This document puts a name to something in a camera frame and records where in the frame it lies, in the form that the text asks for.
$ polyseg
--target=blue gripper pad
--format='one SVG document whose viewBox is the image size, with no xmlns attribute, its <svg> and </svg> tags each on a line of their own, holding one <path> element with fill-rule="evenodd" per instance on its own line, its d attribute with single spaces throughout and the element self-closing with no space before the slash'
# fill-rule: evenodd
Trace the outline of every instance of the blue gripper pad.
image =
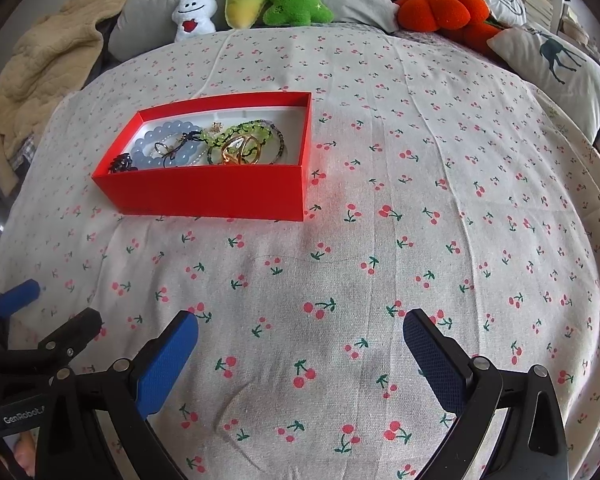
<svg viewBox="0 0 600 480">
<path fill-rule="evenodd" d="M 160 411 L 197 342 L 198 320 L 183 310 L 138 352 L 136 407 L 142 418 Z"/>
<path fill-rule="evenodd" d="M 27 280 L 0 294 L 0 317 L 7 318 L 40 296 L 40 286 L 36 280 Z"/>
<path fill-rule="evenodd" d="M 404 317 L 402 332 L 440 406 L 446 412 L 461 415 L 472 378 L 469 356 L 454 339 L 444 337 L 419 308 Z"/>
</svg>

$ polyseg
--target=white rabbit plush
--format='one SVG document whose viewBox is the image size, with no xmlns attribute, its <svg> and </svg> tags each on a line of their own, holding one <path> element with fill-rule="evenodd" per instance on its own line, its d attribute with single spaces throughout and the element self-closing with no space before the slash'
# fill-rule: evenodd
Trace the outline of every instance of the white rabbit plush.
<svg viewBox="0 0 600 480">
<path fill-rule="evenodd" d="M 171 19 L 178 25 L 175 41 L 216 31 L 211 17 L 218 10 L 216 0 L 180 0 Z"/>
</svg>

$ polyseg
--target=orange pumpkin plush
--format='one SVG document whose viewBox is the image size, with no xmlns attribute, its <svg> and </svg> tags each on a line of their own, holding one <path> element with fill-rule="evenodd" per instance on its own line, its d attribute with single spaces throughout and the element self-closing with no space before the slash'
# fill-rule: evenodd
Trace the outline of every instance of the orange pumpkin plush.
<svg viewBox="0 0 600 480">
<path fill-rule="evenodd" d="M 436 32 L 456 30 L 489 17 L 484 0 L 396 0 L 400 5 L 398 23 L 407 30 Z"/>
<path fill-rule="evenodd" d="M 395 3 L 400 5 L 397 19 L 402 28 L 439 32 L 490 59 L 500 60 L 487 40 L 501 29 L 485 23 L 490 10 L 484 0 L 396 0 Z"/>
</svg>

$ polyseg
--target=white sheet with cherries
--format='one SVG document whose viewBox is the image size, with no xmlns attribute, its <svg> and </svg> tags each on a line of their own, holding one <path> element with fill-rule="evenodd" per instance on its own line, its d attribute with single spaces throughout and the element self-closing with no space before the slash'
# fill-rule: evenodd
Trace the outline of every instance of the white sheet with cherries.
<svg viewBox="0 0 600 480">
<path fill-rule="evenodd" d="M 73 365 L 104 370 L 189 309 L 199 342 L 150 417 L 188 478 L 413 478 L 454 420 L 402 339 L 405 313 L 422 308 L 469 355 L 548 368 L 570 476 L 590 478 L 600 159 L 517 76 L 415 40 L 338 26 L 220 32 L 65 99 L 0 242 L 0 291 L 27 278 L 43 287 L 15 316 L 12 346 L 31 348 L 91 306 L 104 325 Z M 91 181 L 137 110 L 272 90 L 314 96 L 304 222 L 125 217 Z M 267 182 L 218 189 L 252 192 Z"/>
</svg>

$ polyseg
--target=gold ring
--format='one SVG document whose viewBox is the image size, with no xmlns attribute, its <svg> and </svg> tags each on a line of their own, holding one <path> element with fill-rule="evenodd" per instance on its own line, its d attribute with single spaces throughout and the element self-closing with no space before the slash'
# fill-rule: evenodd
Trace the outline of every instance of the gold ring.
<svg viewBox="0 0 600 480">
<path fill-rule="evenodd" d="M 234 144 L 236 144 L 237 141 L 240 141 L 240 144 L 234 147 Z M 256 150 L 255 157 L 252 161 L 248 161 L 246 157 L 251 155 L 253 148 L 251 148 L 249 150 L 249 153 L 247 153 L 246 155 L 244 153 L 245 150 L 247 150 L 247 145 L 250 141 L 253 141 L 255 143 Z M 238 150 L 237 156 L 235 153 L 231 153 L 229 151 L 233 147 L 234 149 Z M 262 145 L 258 141 L 258 139 L 256 139 L 256 137 L 249 134 L 242 134 L 232 137 L 227 142 L 225 142 L 222 145 L 222 148 L 220 148 L 220 153 L 222 155 L 223 164 L 257 164 L 260 160 L 260 156 L 262 155 Z"/>
</svg>

